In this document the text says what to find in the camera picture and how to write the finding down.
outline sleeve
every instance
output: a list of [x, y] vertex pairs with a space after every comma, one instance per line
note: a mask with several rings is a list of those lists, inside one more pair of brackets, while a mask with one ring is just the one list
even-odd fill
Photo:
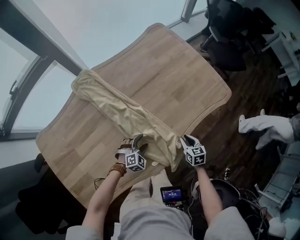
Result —
[[92, 228], [73, 226], [67, 229], [66, 240], [103, 240]]
[[207, 229], [204, 240], [254, 240], [236, 207], [221, 211]]

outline folded fabric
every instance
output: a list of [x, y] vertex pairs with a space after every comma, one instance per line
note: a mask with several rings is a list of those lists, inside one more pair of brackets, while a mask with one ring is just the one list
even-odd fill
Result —
[[72, 90], [91, 102], [110, 119], [125, 138], [144, 134], [139, 145], [148, 144], [147, 161], [170, 166], [174, 172], [183, 157], [180, 136], [135, 101], [105, 82], [96, 72], [83, 70], [72, 82]]

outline chair backrest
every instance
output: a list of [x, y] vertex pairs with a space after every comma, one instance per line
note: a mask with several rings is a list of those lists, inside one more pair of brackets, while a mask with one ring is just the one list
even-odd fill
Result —
[[243, 7], [232, 0], [207, 0], [208, 27], [214, 26], [226, 38], [242, 29]]

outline hand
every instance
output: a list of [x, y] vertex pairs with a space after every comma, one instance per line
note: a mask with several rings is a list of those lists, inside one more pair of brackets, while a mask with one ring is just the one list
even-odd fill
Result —
[[[130, 139], [124, 139], [121, 145], [123, 144], [130, 144]], [[118, 162], [125, 163], [125, 154], [121, 154], [121, 153], [119, 154]]]

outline wrist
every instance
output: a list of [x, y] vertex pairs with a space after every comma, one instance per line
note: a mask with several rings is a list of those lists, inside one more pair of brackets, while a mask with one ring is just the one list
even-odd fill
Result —
[[113, 175], [116, 177], [122, 177], [122, 174], [118, 170], [112, 170], [109, 175]]
[[110, 173], [112, 173], [113, 171], [119, 172], [121, 174], [121, 177], [123, 177], [127, 172], [125, 163], [115, 163], [108, 171], [107, 176], [110, 175]]
[[197, 173], [206, 172], [203, 165], [202, 166], [196, 166], [195, 169], [196, 169]]

